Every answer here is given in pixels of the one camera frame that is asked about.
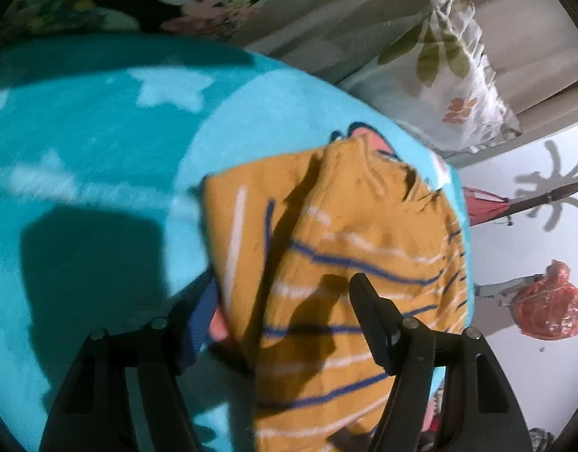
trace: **metal bolt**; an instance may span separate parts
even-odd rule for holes
[[[151,328],[154,330],[163,330],[168,325],[168,320],[163,316],[151,321]]]
[[[467,335],[469,338],[472,338],[473,340],[479,340],[481,338],[481,332],[473,326],[469,326],[465,330],[465,335]]]
[[[418,328],[418,321],[414,318],[404,318],[402,321],[404,328],[408,328],[409,330],[414,330],[414,328]]]
[[[102,328],[96,328],[90,332],[90,339],[91,340],[100,340],[103,336],[105,336],[106,331]]]

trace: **white pillow with leaf print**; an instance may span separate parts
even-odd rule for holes
[[[437,0],[417,26],[339,83],[444,156],[520,134],[498,95],[471,0]]]

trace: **blue bedspread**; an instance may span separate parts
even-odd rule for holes
[[[454,170],[362,102],[281,63],[145,35],[0,50],[0,416],[21,444],[37,451],[91,329],[142,325],[207,268],[203,176],[321,146],[353,122],[443,186],[468,248]],[[203,441],[248,450],[249,412],[236,412],[248,379],[202,354],[180,386]]]

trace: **orange flower print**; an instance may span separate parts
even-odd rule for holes
[[[451,124],[464,124],[467,117],[471,115],[473,107],[477,104],[478,99],[472,98],[468,101],[463,99],[452,99],[448,105],[448,113],[442,119],[442,122],[449,122]]]

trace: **mustard yellow fabric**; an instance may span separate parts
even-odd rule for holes
[[[348,299],[368,275],[404,315],[460,332],[467,287],[448,201],[365,137],[268,158],[206,179],[210,256],[238,352],[255,371],[265,452],[330,452],[369,433],[392,387]]]

